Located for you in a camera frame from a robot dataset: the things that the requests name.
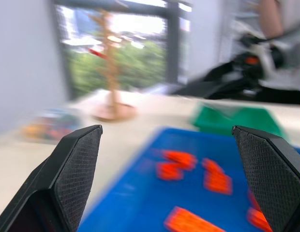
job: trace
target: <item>table surface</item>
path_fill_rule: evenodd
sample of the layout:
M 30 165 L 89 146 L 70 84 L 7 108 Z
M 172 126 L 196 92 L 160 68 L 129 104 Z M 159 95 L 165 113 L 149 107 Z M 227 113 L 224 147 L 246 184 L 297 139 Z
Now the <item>table surface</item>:
M 138 150 L 163 127 L 194 129 L 189 120 L 204 99 L 122 93 L 122 101 L 137 108 L 136 118 L 121 123 L 103 123 L 90 115 L 93 106 L 105 101 L 106 92 L 87 96 L 69 106 L 82 111 L 84 126 L 102 124 L 99 156 L 91 193 L 85 209 L 86 215 L 93 203 L 102 197 L 125 167 L 134 159 Z M 222 105 L 259 106 L 261 104 L 215 101 Z M 300 146 L 300 106 L 263 104 L 289 135 L 293 145 Z M 24 141 L 11 132 L 0 137 L 0 214 L 13 198 L 31 171 L 46 159 L 55 148 L 51 144 Z

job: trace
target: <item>tree foliage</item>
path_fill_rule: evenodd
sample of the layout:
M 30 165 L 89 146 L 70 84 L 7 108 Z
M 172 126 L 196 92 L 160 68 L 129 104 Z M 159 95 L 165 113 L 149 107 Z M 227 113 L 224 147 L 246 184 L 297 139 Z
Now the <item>tree foliage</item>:
M 115 50 L 121 89 L 146 88 L 164 81 L 165 51 L 160 45 L 145 42 L 144 48 L 139 49 L 130 43 L 124 43 L 121 48 Z M 68 51 L 67 58 L 79 96 L 96 89 L 107 88 L 107 80 L 99 72 L 106 67 L 104 59 L 89 53 L 73 51 Z

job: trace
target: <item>green container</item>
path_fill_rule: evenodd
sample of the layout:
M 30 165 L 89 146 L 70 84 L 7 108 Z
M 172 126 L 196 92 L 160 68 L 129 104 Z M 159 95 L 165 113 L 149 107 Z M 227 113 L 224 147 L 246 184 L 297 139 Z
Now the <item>green container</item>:
M 249 127 L 278 135 L 287 140 L 287 134 L 263 108 L 241 107 L 226 114 L 215 107 L 203 106 L 193 119 L 193 125 L 201 132 L 232 136 L 234 125 Z

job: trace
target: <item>blue tray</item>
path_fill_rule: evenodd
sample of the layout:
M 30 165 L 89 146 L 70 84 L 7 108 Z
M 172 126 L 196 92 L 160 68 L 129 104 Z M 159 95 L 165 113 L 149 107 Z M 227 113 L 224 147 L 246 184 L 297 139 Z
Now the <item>blue tray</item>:
M 156 177 L 162 149 L 189 152 L 198 158 L 182 181 Z M 218 162 L 233 179 L 233 195 L 203 188 L 204 157 Z M 248 185 L 233 137 L 165 129 L 140 154 L 109 193 L 83 220 L 78 232 L 166 232 L 164 220 L 175 206 L 183 207 L 227 232 L 260 232 L 246 219 Z

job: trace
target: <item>wooden jewelry tree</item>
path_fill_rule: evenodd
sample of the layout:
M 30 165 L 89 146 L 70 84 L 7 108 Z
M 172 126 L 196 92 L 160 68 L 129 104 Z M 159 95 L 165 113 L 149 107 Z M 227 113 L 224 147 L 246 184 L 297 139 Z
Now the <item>wooden jewelry tree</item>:
M 90 18 L 102 28 L 104 38 L 104 54 L 93 49 L 89 49 L 89 51 L 92 54 L 106 60 L 106 69 L 100 72 L 102 72 L 108 81 L 110 101 L 105 105 L 99 105 L 95 109 L 93 116 L 100 121 L 106 122 L 128 120 L 136 115 L 136 109 L 131 105 L 120 102 L 120 95 L 118 93 L 119 83 L 116 77 L 118 74 L 118 69 L 115 59 L 115 47 L 113 45 L 115 42 L 111 40 L 113 33 L 108 27 L 110 14 L 105 10 L 99 10 L 99 12 L 101 13 L 101 17 L 90 15 Z

